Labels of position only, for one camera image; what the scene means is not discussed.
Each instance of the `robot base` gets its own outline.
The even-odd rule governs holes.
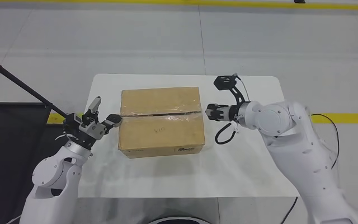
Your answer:
[[[168,217],[155,220],[149,224],[210,224],[204,220],[192,217]]]

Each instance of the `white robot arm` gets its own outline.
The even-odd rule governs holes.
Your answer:
[[[214,85],[230,90],[237,105],[209,104],[210,120],[235,121],[257,129],[279,170],[297,188],[308,211],[309,224],[358,224],[358,216],[338,188],[327,149],[316,135],[305,107],[296,102],[262,106],[246,102],[234,87],[235,76],[219,76]]]
[[[26,199],[20,224],[71,224],[78,197],[82,165],[92,156],[91,147],[113,127],[121,123],[119,115],[111,114],[100,123],[97,97],[82,118],[70,114],[64,122],[65,146],[43,159],[32,174],[34,188]],[[52,189],[62,192],[54,196]]]

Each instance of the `black mat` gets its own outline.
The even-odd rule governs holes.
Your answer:
[[[66,142],[55,142],[61,125],[46,125],[50,111],[42,103],[0,103],[0,223],[22,213],[34,168]]]

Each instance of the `brown cardboard box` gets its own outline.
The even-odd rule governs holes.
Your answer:
[[[205,144],[197,87],[124,90],[120,115],[128,158],[199,153]]]

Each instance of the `white tabletop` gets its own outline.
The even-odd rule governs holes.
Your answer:
[[[93,79],[87,107],[102,97],[99,119],[118,114],[121,91],[139,88],[198,86],[203,111],[207,104],[235,104],[229,91],[218,91],[216,76],[98,74]],[[283,101],[275,77],[242,77],[251,100],[261,104]],[[243,92],[241,83],[238,88]],[[206,145],[199,154],[129,159],[117,149],[118,129],[97,141],[93,157],[83,165],[79,197],[276,197],[298,196],[293,185],[275,166],[255,130],[240,133],[225,145],[214,142],[223,122],[204,116]],[[231,130],[222,134],[223,139]]]

